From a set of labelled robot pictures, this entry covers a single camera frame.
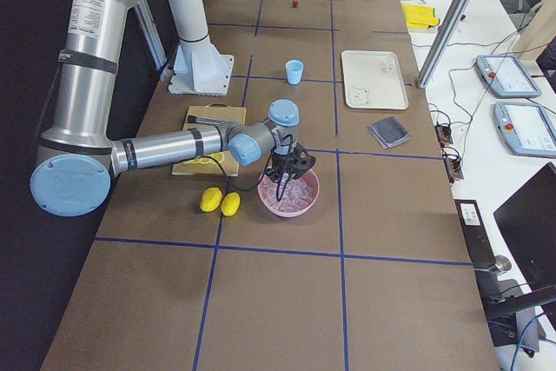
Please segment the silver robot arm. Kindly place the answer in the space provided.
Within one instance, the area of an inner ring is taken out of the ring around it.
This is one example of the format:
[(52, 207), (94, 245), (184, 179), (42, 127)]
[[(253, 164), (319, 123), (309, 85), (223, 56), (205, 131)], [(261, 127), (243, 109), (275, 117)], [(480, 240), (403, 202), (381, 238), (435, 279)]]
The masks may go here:
[(67, 40), (58, 56), (56, 112), (40, 136), (30, 191), (52, 215), (88, 214), (123, 172), (198, 160), (228, 151), (242, 166), (271, 159), (264, 176), (279, 186), (298, 180), (315, 158), (297, 140), (299, 110), (288, 99), (253, 125), (195, 116), (185, 130), (112, 141), (110, 106), (128, 12), (141, 0), (73, 0)]

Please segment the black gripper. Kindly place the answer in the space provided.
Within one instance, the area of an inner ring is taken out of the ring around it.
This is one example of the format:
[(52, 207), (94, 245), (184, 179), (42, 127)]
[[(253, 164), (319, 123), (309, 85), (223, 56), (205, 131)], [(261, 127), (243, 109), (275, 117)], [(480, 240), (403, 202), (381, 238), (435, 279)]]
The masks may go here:
[(282, 182), (285, 178), (297, 180), (314, 167), (316, 157), (310, 155), (300, 144), (288, 145), (283, 153), (273, 151), (271, 165), (265, 169), (265, 175), (271, 182)]

